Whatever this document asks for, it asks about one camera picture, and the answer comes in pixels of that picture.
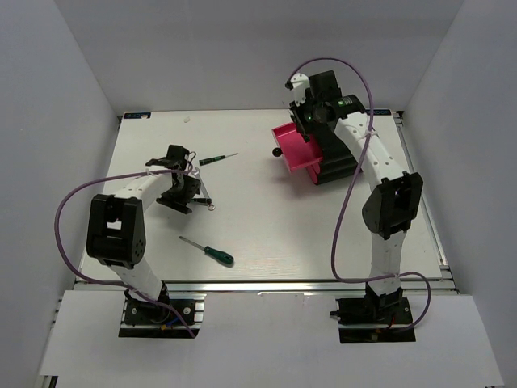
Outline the small green precision screwdriver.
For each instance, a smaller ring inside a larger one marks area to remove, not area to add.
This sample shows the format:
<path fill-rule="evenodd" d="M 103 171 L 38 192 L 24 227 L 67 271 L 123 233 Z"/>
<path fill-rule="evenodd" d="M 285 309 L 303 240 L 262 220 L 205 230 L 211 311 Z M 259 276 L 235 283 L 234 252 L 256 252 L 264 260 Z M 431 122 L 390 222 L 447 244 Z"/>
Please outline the small green precision screwdriver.
<path fill-rule="evenodd" d="M 207 166 L 208 164 L 219 162 L 221 160 L 224 160 L 226 158 L 230 158 L 230 157 L 233 157 L 233 156 L 236 156 L 236 155 L 237 155 L 237 153 L 235 153 L 235 154 L 228 154 L 228 155 L 217 155 L 217 156 L 213 156 L 213 157 L 210 157 L 210 158 L 203 158 L 203 159 L 199 160 L 199 164 L 201 166 Z"/>

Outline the pink top drawer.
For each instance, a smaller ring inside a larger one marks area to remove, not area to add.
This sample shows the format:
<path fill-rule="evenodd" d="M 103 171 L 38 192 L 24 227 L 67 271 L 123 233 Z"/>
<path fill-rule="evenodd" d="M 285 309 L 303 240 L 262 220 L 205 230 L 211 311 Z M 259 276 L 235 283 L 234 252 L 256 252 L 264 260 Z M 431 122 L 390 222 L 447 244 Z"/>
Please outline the pink top drawer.
<path fill-rule="evenodd" d="M 275 157 L 282 157 L 290 172 L 305 168 L 308 172 L 319 174 L 321 172 L 320 162 L 323 155 L 316 140 L 310 136 L 305 141 L 297 132 L 294 123 L 284 124 L 272 129 L 276 147 L 272 154 Z"/>

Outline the black drawer cabinet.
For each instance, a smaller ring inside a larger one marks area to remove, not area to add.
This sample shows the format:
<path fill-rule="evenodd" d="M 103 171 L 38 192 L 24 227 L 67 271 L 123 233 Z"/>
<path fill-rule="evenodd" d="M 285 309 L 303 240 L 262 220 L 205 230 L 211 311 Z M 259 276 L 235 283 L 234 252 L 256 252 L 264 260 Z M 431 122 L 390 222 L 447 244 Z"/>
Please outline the black drawer cabinet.
<path fill-rule="evenodd" d="M 323 160 L 320 162 L 321 172 L 310 176 L 316 185 L 343 179 L 354 174 L 357 161 L 349 148 L 335 134 L 339 119 L 346 119 L 352 113 L 367 114 L 364 105 L 355 95 L 339 96 L 338 92 L 321 93 L 312 102 L 329 103 L 335 110 L 334 127 L 315 133 L 312 137 L 321 148 Z"/>

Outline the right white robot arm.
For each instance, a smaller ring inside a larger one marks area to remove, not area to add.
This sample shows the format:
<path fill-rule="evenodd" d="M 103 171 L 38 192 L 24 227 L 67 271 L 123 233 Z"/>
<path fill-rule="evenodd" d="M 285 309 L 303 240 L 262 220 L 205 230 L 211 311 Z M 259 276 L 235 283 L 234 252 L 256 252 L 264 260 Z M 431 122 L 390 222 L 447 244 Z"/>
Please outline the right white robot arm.
<path fill-rule="evenodd" d="M 400 282 L 402 245 L 418 213 L 423 180 L 395 161 L 374 128 L 374 112 L 355 95 L 345 96 L 333 71 L 293 74 L 286 83 L 294 100 L 289 109 L 297 131 L 307 137 L 330 135 L 357 162 L 371 193 L 362 208 L 372 236 L 370 275 L 361 299 L 342 299 L 333 312 L 344 324 L 390 324 L 403 308 Z"/>

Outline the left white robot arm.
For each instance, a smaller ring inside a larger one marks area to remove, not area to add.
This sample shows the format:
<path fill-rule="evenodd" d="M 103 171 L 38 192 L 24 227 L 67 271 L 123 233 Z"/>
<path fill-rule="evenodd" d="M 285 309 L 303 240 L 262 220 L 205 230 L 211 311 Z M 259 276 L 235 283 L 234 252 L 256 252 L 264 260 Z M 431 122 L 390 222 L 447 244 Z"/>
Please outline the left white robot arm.
<path fill-rule="evenodd" d="M 86 253 L 110 268 L 129 287 L 129 298 L 143 304 L 143 313 L 160 323 L 170 315 L 168 292 L 145 258 L 145 211 L 158 204 L 189 214 L 201 181 L 190 175 L 191 152 L 170 145 L 162 158 L 152 158 L 142 175 L 112 194 L 98 194 L 90 203 Z"/>

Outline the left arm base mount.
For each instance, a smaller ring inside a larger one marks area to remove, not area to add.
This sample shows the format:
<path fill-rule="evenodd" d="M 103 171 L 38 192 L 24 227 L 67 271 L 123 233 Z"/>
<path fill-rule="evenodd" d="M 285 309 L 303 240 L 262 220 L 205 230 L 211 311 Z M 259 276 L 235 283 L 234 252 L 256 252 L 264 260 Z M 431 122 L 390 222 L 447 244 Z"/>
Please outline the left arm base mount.
<path fill-rule="evenodd" d="M 204 301 L 176 297 L 170 305 L 179 313 L 196 337 L 203 320 Z M 192 339 L 178 316 L 154 304 L 127 299 L 121 316 L 120 338 L 131 339 Z"/>

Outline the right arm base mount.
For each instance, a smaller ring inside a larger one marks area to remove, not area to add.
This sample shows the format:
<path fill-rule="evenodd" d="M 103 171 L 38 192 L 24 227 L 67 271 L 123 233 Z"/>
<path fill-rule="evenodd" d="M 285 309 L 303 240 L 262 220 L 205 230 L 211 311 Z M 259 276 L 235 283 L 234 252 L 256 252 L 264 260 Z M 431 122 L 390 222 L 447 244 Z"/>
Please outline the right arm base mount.
<path fill-rule="evenodd" d="M 338 323 L 341 344 L 414 343 L 414 329 L 409 301 L 402 298 L 397 306 L 374 315 L 365 298 L 340 298 L 329 316 Z"/>

